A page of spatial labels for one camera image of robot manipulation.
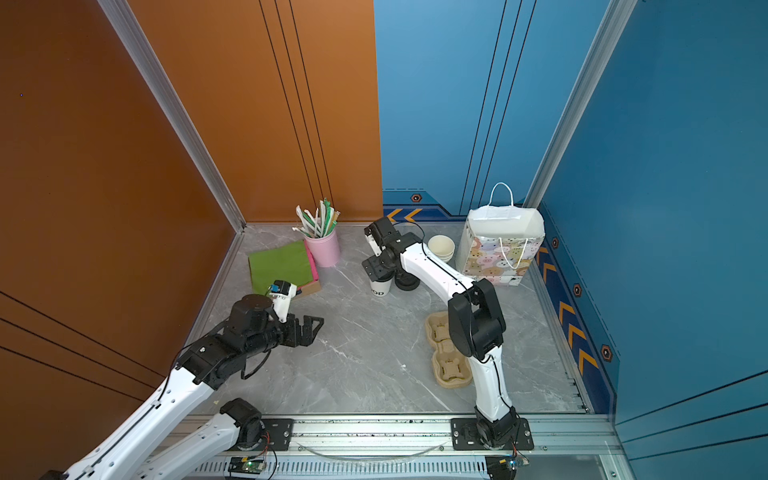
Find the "pulp cup carrier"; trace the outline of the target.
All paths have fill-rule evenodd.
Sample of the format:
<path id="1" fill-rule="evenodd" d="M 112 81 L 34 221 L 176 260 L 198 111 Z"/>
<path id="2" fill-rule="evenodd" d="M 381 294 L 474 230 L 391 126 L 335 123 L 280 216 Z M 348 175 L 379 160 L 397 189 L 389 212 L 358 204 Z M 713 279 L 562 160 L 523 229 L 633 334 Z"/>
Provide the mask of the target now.
<path id="1" fill-rule="evenodd" d="M 450 338 L 448 312 L 436 312 L 425 320 L 428 343 L 433 348 L 432 368 L 437 383 L 446 389 L 463 388 L 472 383 L 468 359 Z"/>

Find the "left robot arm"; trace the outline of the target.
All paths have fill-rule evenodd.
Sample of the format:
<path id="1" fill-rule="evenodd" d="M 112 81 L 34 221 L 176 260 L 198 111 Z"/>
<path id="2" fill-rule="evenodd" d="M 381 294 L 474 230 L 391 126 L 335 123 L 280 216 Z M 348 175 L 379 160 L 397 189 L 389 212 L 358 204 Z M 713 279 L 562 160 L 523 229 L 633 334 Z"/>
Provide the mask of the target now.
<path id="1" fill-rule="evenodd" d="M 182 349 L 160 387 L 94 450 L 46 479 L 182 479 L 202 463 L 230 449 L 267 452 L 271 438 L 262 413 L 236 398 L 203 427 L 158 452 L 160 443 L 198 405 L 233 375 L 250 378 L 249 358 L 279 347 L 311 345 L 321 317 L 287 315 L 280 321 L 272 298 L 249 294 L 229 316 Z"/>

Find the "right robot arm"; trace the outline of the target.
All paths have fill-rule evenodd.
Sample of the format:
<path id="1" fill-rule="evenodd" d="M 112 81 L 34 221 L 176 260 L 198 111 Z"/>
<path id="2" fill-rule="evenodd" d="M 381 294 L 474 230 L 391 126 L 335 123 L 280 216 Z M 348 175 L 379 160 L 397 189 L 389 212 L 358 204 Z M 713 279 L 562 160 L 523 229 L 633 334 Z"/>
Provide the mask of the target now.
<path id="1" fill-rule="evenodd" d="M 386 218 L 366 226 L 364 235 L 373 251 L 362 262 L 370 280 L 408 274 L 446 303 L 450 339 L 468 358 L 473 375 L 480 440 L 492 449 L 510 444 L 521 417 L 504 380 L 501 357 L 506 323 L 494 285 L 461 274 L 415 234 L 399 232 Z"/>

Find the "stack of paper cups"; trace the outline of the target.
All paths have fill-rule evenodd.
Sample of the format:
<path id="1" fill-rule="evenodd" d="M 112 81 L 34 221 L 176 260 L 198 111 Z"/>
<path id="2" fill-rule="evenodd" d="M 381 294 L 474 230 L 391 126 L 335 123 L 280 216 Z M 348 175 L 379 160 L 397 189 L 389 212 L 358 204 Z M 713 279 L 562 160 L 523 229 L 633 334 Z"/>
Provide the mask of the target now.
<path id="1" fill-rule="evenodd" d="M 455 253 L 455 242 L 446 235 L 434 235 L 428 242 L 427 247 L 443 262 L 449 262 Z"/>

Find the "black cup lid stack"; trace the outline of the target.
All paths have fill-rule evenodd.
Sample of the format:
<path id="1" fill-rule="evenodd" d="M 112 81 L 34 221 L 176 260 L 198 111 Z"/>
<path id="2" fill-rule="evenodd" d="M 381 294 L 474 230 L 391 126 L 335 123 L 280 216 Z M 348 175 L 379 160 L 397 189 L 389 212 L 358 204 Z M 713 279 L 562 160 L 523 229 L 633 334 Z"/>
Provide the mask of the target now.
<path id="1" fill-rule="evenodd" d="M 395 286 L 402 291 L 413 291 L 420 285 L 420 279 L 405 271 L 395 274 Z"/>

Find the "white paper coffee cup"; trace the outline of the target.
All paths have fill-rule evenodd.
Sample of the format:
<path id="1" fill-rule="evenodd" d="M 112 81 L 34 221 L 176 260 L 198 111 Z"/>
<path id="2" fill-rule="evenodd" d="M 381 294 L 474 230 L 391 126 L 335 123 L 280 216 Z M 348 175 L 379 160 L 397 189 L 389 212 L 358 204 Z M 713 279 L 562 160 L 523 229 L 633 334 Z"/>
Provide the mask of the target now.
<path id="1" fill-rule="evenodd" d="M 383 297 L 389 294 L 394 278 L 390 277 L 386 280 L 371 280 L 370 289 L 371 292 L 377 297 Z"/>

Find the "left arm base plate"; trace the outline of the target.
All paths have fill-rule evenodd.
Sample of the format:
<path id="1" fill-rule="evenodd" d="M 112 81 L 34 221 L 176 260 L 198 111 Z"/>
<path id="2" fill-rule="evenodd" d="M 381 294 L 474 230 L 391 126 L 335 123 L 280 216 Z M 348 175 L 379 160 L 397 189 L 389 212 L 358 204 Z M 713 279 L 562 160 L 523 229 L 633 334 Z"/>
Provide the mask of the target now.
<path id="1" fill-rule="evenodd" d="M 292 418 L 253 420 L 240 429 L 235 449 L 244 452 L 282 452 L 290 446 L 294 429 Z"/>

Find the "cartoon paper gift bag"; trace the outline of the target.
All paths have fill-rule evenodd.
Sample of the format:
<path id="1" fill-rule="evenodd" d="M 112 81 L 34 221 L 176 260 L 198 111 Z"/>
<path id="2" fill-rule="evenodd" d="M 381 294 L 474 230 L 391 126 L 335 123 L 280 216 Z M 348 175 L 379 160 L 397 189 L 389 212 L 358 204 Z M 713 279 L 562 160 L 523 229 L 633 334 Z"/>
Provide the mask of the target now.
<path id="1" fill-rule="evenodd" d="M 545 239 L 541 213 L 534 208 L 488 202 L 470 210 L 455 253 L 465 276 L 500 286 L 519 285 Z"/>

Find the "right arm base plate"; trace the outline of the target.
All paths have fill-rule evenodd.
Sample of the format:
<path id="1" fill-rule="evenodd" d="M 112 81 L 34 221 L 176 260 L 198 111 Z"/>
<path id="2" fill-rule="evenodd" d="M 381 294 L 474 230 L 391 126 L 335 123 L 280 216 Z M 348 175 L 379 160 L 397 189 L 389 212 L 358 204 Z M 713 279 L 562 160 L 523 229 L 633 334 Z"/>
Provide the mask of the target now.
<path id="1" fill-rule="evenodd" d="M 476 418 L 452 418 L 450 420 L 453 449 L 533 451 L 533 434 L 528 420 L 515 417 L 488 423 Z"/>

